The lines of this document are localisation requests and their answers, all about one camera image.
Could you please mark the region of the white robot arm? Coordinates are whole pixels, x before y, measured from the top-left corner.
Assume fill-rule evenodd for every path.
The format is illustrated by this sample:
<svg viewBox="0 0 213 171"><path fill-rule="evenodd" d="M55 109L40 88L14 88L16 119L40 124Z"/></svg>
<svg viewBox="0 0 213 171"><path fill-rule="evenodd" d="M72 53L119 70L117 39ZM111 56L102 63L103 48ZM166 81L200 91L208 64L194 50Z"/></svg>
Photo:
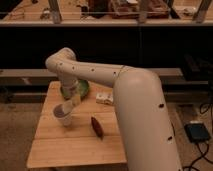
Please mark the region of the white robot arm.
<svg viewBox="0 0 213 171"><path fill-rule="evenodd" d="M63 83L77 77L113 89L129 171L183 171L156 73L124 65L79 62L69 48L49 56L45 65Z"/></svg>

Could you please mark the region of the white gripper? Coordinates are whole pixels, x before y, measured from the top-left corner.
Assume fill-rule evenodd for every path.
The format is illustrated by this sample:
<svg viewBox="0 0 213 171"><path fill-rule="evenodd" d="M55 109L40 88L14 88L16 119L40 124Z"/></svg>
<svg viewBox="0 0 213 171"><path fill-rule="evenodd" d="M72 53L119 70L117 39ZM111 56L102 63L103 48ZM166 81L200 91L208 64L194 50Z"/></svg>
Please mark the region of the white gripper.
<svg viewBox="0 0 213 171"><path fill-rule="evenodd" d="M62 87L61 88L62 95L65 100L70 100L74 106L78 106L81 103L81 96L78 91L78 87Z"/></svg>

